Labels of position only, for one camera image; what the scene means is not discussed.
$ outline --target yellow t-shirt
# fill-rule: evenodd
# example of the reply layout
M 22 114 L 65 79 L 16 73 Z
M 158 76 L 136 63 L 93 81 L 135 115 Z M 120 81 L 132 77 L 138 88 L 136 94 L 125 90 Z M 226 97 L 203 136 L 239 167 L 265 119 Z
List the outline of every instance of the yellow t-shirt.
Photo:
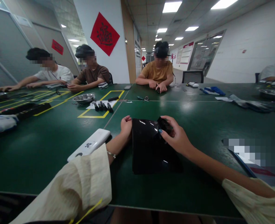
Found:
M 167 66 L 163 68 L 156 68 L 154 63 L 155 61 L 148 63 L 141 73 L 146 79 L 152 79 L 157 83 L 161 83 L 167 79 L 168 74 L 172 74 L 172 63 L 167 61 Z

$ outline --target chinese character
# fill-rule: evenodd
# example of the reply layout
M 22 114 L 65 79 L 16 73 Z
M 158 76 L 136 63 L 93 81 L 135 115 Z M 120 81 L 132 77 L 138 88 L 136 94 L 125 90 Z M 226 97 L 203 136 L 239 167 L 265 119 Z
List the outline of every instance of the chinese character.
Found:
M 105 26 L 102 23 L 102 27 L 100 27 L 100 33 L 97 31 L 98 35 L 97 37 L 99 38 L 101 44 L 111 46 L 112 45 L 112 33 L 107 31 L 107 26 Z

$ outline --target brown t-shirt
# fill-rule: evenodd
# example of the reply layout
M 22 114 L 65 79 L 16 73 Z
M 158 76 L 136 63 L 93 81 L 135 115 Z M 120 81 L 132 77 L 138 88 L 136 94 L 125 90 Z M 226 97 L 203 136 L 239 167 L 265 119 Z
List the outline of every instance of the brown t-shirt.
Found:
M 154 63 L 155 61 L 148 63 L 141 73 L 146 77 L 146 79 L 152 79 L 161 83 L 167 79 L 168 74 L 172 74 L 172 63 L 167 61 L 167 66 L 163 68 L 156 68 Z
M 97 68 L 94 71 L 89 68 L 82 70 L 76 78 L 81 82 L 87 82 L 88 84 L 97 81 L 98 78 L 109 83 L 109 71 L 106 67 L 97 65 Z

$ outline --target red diamond decoration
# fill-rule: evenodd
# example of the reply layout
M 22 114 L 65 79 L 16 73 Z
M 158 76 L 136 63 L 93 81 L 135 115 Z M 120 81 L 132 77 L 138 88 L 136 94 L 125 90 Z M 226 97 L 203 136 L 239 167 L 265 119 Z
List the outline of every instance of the red diamond decoration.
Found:
M 95 21 L 91 39 L 108 55 L 112 53 L 120 35 L 99 12 Z

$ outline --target bracelet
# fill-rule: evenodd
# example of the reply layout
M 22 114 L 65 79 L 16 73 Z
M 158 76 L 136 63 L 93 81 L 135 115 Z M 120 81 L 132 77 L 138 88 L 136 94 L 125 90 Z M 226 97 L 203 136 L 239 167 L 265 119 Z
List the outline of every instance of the bracelet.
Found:
M 115 154 L 110 153 L 109 151 L 107 151 L 107 154 L 111 155 L 114 159 L 116 158 Z

